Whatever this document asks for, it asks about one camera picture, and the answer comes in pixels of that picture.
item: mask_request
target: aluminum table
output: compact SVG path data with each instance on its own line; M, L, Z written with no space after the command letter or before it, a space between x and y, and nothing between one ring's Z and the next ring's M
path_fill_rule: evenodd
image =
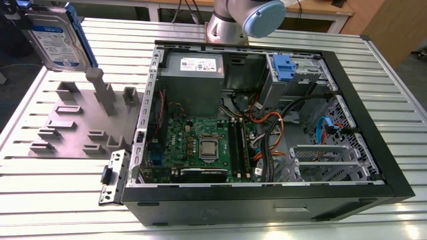
M189 24L86 18L82 29L116 90L144 90L154 40L204 42ZM27 157L60 81L92 89L84 73L41 69L0 135L0 237L54 239L425 239L427 114L369 41L278 30L252 46L333 51L416 196L336 222L144 227L124 206L98 207L104 159Z

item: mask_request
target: power supply label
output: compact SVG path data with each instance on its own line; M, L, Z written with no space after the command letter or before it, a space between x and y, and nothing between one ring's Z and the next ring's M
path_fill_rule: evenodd
M48 58L54 64L66 67L78 66L74 50L60 27L34 25L31 26L31 32Z
M213 58L189 58L180 59L181 71L216 72L216 61Z

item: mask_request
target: ram slot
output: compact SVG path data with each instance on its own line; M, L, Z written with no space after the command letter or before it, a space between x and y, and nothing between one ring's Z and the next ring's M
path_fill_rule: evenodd
M246 166L245 166L245 145L244 145L244 133L242 133L242 128L241 128L241 123L237 121L234 123L234 134L236 134L236 147L237 147L237 159L238 159L238 170L237 174L240 176L245 176L246 174Z
M237 159L237 144L236 144L236 130L234 123L228 122L228 149L229 149L229 162L232 176L238 172L238 159Z

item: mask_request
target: blue cable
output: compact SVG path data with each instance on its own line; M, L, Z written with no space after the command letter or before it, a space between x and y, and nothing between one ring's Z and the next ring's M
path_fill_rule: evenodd
M322 121L325 121L325 124L328 127L333 127L333 129L336 129L336 130L340 129L338 126L334 126L334 124L328 116L320 117L318 121L317 121L317 125L314 127L314 139L317 141L317 144L321 143L321 123L322 123Z

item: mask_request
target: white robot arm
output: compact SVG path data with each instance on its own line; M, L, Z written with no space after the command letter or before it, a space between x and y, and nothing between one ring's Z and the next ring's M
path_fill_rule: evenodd
M206 26L212 43L241 45L252 38L262 38L280 26L285 5L280 0L216 0Z

